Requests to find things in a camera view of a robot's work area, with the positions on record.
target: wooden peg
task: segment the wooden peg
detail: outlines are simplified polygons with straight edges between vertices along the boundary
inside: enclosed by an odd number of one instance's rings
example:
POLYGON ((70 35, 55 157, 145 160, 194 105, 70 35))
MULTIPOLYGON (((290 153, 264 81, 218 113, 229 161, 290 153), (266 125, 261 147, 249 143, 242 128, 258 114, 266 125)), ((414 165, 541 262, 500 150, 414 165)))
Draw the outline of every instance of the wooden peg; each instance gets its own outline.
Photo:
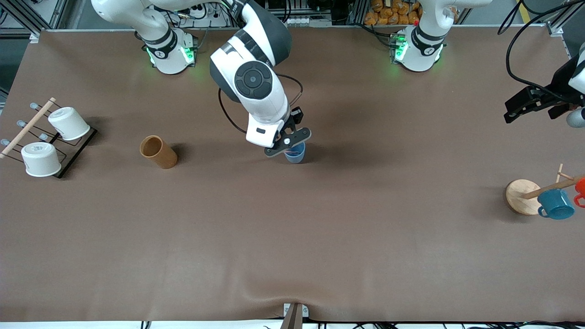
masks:
POLYGON ((24 128, 22 128, 22 130, 18 133, 18 135, 16 137, 14 137, 14 139, 10 142, 10 144, 8 144, 7 147, 4 148, 4 150, 2 150, 2 152, 0 153, 0 159, 4 159, 5 156, 8 155, 8 153, 10 151, 12 151, 12 149, 16 146, 16 144, 18 144, 18 142, 20 142, 20 140, 26 135, 26 133, 28 133, 29 130, 31 130, 33 128, 33 126, 37 123, 37 121, 39 121, 43 115, 51 108, 51 106, 53 104, 55 104, 57 100, 52 98, 43 106, 43 108, 41 108, 37 114, 35 114, 35 116, 33 116, 33 118, 29 121, 28 124, 26 124, 26 126, 24 128))
POLYGON ((559 180, 560 180, 560 173, 562 171, 563 171, 563 164, 561 163, 560 166, 559 166, 559 171, 556 172, 556 182, 555 183, 558 183, 559 182, 559 180))
POLYGON ((568 179, 568 180, 575 180, 575 177, 571 177, 569 175, 565 175, 562 172, 558 172, 557 173, 557 177, 563 176, 564 178, 568 179))
POLYGON ((522 195, 522 198, 526 199, 526 200, 530 200, 533 198, 537 198, 539 195, 541 195, 543 192, 546 192, 548 190, 554 190, 554 189, 566 189, 567 187, 573 186, 575 184, 577 184, 577 182, 583 178, 585 178, 585 175, 581 175, 581 176, 576 176, 576 177, 572 177, 573 180, 564 180, 564 181, 560 181, 558 183, 555 184, 551 184, 548 185, 546 187, 543 187, 541 189, 529 192, 529 193, 525 193, 522 195))

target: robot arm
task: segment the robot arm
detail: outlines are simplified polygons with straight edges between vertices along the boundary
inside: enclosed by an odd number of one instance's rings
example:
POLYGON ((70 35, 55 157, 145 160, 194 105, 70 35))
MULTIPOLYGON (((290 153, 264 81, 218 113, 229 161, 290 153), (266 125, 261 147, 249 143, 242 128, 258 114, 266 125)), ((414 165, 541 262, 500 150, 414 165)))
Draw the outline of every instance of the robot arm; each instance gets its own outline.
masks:
POLYGON ((272 69, 290 54, 292 37, 280 20, 255 1, 243 4, 241 17, 246 26, 211 55, 210 73, 226 95, 249 112, 246 139, 274 156, 311 137, 306 128, 296 130, 302 112, 297 108, 291 113, 272 69))
POLYGON ((419 24, 398 32, 405 42, 393 50, 393 59, 411 71, 430 69, 443 49, 443 41, 453 26, 455 16, 449 7, 484 7, 492 0, 419 0, 423 14, 419 24))
POLYGON ((567 123, 574 128, 585 127, 583 116, 585 112, 582 109, 585 106, 585 43, 581 45, 578 56, 570 59, 555 72, 546 89, 561 95, 569 102, 529 85, 506 101, 507 112, 504 114, 506 123, 511 123, 523 114, 545 108, 552 107, 548 111, 551 119, 581 108, 569 114, 567 123))
POLYGON ((175 74, 194 62, 192 36, 171 28, 163 15, 149 5, 166 10, 190 8, 206 2, 230 6, 234 18, 246 25, 211 56, 210 73, 219 87, 249 113, 246 139, 264 146, 275 156, 311 137, 307 128, 296 129, 300 108, 291 110, 273 67, 290 54, 292 37, 284 24, 255 1, 245 0, 92 0, 105 20, 130 25, 146 43, 153 64, 163 73, 175 74))

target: blue cup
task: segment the blue cup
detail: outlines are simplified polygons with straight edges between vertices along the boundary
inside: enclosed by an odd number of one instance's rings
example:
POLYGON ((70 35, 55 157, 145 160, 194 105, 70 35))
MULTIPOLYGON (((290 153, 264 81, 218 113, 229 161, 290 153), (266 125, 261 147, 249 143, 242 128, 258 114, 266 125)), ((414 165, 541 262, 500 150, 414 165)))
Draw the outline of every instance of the blue cup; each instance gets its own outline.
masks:
POLYGON ((290 163, 300 163, 305 157, 305 142, 284 151, 284 156, 290 163))
POLYGON ((538 202, 542 204, 538 208, 538 214, 544 218, 565 220, 575 213, 575 208, 564 190, 554 189, 543 192, 538 196, 538 202))

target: white cup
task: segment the white cup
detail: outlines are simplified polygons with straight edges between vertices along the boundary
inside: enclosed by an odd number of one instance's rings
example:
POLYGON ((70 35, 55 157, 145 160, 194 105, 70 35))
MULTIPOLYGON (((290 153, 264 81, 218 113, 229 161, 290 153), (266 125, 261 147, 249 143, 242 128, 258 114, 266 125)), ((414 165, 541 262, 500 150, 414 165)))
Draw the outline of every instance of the white cup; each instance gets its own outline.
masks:
POLYGON ((49 115, 49 122, 61 134, 63 140, 78 139, 90 131, 90 126, 72 107, 54 111, 49 115))
POLYGON ((20 154, 25 161, 26 173, 33 177, 47 177, 61 170, 57 149, 49 143, 30 143, 22 148, 20 154))

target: cup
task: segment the cup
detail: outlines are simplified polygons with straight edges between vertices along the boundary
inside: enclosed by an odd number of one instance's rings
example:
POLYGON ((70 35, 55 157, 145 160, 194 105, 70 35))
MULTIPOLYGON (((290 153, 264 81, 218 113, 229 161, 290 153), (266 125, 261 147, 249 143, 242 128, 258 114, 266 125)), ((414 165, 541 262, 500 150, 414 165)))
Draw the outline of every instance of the cup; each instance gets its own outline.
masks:
POLYGON ((25 162, 26 173, 33 177, 47 177, 61 170, 57 149, 49 143, 30 143, 20 150, 20 154, 25 162))
POLYGON ((542 205, 538 208, 538 214, 544 218, 565 220, 575 213, 569 195, 564 190, 545 191, 538 196, 538 202, 542 205))
POLYGON ((140 143, 140 154, 154 161, 162 169, 170 169, 177 164, 177 154, 164 140, 156 135, 144 138, 140 143))
POLYGON ((90 126, 72 107, 62 107, 49 115, 51 125, 55 128, 63 140, 74 140, 82 137, 90 126))
POLYGON ((284 156, 290 163, 300 163, 305 157, 305 142, 295 145, 284 151, 284 156))
POLYGON ((585 178, 580 179, 577 184, 575 185, 575 191, 577 191, 578 195, 573 199, 575 205, 581 208, 585 208, 585 204, 580 204, 580 199, 585 199, 585 178))

